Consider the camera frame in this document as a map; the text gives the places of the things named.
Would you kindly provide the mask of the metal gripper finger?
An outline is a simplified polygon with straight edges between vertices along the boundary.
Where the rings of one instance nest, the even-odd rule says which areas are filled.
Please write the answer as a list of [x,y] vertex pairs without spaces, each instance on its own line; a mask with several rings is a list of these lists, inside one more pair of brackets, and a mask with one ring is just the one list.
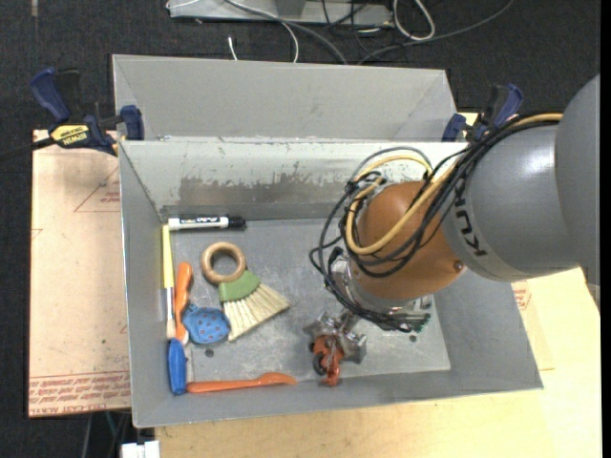
[[345,334],[343,339],[344,358],[348,362],[360,364],[367,356],[367,340],[366,334],[353,332]]
[[316,341],[320,337],[337,336],[339,329],[340,321],[337,318],[321,315],[314,322],[306,325],[303,331],[312,341]]

